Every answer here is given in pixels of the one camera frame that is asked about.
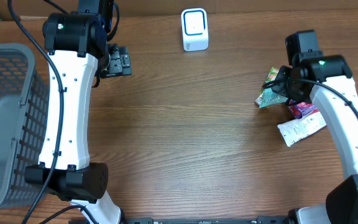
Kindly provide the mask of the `white tube gold cap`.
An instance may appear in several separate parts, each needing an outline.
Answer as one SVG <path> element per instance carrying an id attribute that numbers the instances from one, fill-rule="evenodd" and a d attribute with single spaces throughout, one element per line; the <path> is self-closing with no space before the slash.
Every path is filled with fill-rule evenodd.
<path id="1" fill-rule="evenodd" d="M 298 141 L 323 129 L 325 126 L 326 122 L 322 114 L 317 111 L 300 119 L 294 119 L 283 124 L 278 124 L 277 128 L 279 129 L 285 144 L 290 147 Z"/>

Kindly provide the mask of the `teal wet wipes pack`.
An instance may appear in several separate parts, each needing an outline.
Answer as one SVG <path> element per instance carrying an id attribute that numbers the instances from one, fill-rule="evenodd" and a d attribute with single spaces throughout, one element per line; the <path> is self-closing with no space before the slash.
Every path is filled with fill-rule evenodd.
<path id="1" fill-rule="evenodd" d="M 288 98 L 274 93 L 271 88 L 261 89 L 259 96 L 255 102 L 259 105 L 259 108 L 265 108 L 270 105 L 285 103 Z"/>

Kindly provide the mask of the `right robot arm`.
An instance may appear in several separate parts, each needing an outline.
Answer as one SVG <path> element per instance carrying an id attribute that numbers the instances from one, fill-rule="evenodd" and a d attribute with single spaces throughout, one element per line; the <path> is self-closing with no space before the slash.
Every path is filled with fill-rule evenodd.
<path id="1" fill-rule="evenodd" d="M 353 72 L 342 55 L 325 56 L 314 30 L 285 39 L 288 66 L 264 85 L 294 103 L 319 109 L 341 159 L 344 181 L 320 205 L 294 208 L 288 223 L 358 223 L 358 96 Z"/>

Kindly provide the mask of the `purple tissue pack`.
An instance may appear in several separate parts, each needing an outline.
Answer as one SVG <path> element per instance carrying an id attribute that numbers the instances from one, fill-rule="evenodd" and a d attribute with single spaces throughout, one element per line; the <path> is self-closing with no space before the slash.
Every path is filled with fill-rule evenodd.
<path id="1" fill-rule="evenodd" d="M 301 102 L 298 104 L 294 104 L 293 101 L 290 102 L 291 105 L 288 106 L 288 110 L 293 115 L 295 119 L 300 119 L 310 113 L 313 113 L 317 110 L 317 107 L 311 103 Z"/>

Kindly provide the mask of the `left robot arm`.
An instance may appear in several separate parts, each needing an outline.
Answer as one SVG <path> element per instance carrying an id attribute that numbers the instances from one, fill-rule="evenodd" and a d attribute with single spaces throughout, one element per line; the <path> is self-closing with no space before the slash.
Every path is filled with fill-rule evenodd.
<path id="1" fill-rule="evenodd" d="M 49 65 L 50 91 L 42 151 L 27 166 L 25 181 L 41 194 L 70 203 L 88 223 L 124 223 L 108 194 L 108 166 L 91 162 L 88 118 L 93 88 L 103 78 L 132 73 L 128 50 L 111 43 L 119 24 L 114 1 L 80 1 L 73 12 L 59 9 L 43 24 L 39 48 Z"/>

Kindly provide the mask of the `green snack packet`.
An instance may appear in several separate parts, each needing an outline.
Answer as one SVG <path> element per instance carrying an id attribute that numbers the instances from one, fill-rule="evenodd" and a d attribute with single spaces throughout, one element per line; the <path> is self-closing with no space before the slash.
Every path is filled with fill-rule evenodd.
<path id="1" fill-rule="evenodd" d="M 277 73 L 278 73 L 278 69 L 272 67 L 272 68 L 270 69 L 270 71 L 269 71 L 269 73 L 268 73 L 266 79 L 265 79 L 265 83 L 271 82 L 271 81 L 275 80 L 276 77 L 277 77 Z"/>

